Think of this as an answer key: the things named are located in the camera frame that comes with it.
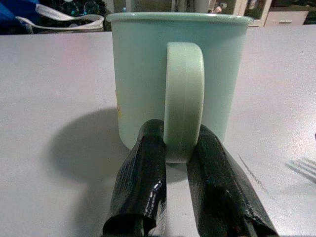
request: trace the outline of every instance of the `white table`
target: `white table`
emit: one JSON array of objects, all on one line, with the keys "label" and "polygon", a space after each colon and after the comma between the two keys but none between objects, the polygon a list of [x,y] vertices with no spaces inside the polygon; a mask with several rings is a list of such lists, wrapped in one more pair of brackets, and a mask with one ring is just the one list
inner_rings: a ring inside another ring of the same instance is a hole
[{"label": "white table", "polygon": [[[315,45],[248,30],[224,143],[284,236],[316,235],[316,180],[285,166],[316,161]],[[99,236],[127,154],[111,33],[0,36],[0,236]],[[167,175],[166,236],[197,237],[185,165]]]}]

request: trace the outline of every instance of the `mint green mug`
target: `mint green mug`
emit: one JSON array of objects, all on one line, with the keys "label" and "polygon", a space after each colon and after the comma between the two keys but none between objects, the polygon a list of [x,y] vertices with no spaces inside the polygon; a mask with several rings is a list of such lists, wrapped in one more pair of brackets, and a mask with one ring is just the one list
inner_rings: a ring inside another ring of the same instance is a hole
[{"label": "mint green mug", "polygon": [[225,137],[251,18],[173,12],[107,16],[112,23],[118,130],[132,149],[142,124],[164,120],[167,162],[187,162],[202,124]]}]

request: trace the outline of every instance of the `mug handle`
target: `mug handle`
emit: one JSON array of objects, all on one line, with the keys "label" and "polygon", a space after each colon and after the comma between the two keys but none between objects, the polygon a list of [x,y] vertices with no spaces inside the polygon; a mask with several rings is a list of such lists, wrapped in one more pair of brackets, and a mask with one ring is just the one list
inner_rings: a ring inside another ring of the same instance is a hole
[{"label": "mug handle", "polygon": [[199,46],[167,44],[163,141],[166,162],[188,162],[198,142],[204,101],[204,60]]}]

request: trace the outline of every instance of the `blue fabric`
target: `blue fabric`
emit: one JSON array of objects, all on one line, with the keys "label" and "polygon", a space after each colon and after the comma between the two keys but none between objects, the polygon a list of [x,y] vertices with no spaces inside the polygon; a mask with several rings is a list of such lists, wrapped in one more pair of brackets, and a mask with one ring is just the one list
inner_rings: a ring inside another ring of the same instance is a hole
[{"label": "blue fabric", "polygon": [[21,16],[37,22],[39,15],[35,11],[39,0],[0,0],[0,25],[19,25],[15,19]]}]

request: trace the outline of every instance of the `mug rim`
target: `mug rim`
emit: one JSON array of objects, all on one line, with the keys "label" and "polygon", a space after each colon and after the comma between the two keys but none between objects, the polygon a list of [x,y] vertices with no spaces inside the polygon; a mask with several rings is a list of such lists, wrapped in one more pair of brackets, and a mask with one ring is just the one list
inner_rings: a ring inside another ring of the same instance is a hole
[{"label": "mug rim", "polygon": [[120,12],[107,15],[107,21],[194,21],[209,23],[230,23],[249,25],[253,18],[227,14],[197,13],[197,12]]}]

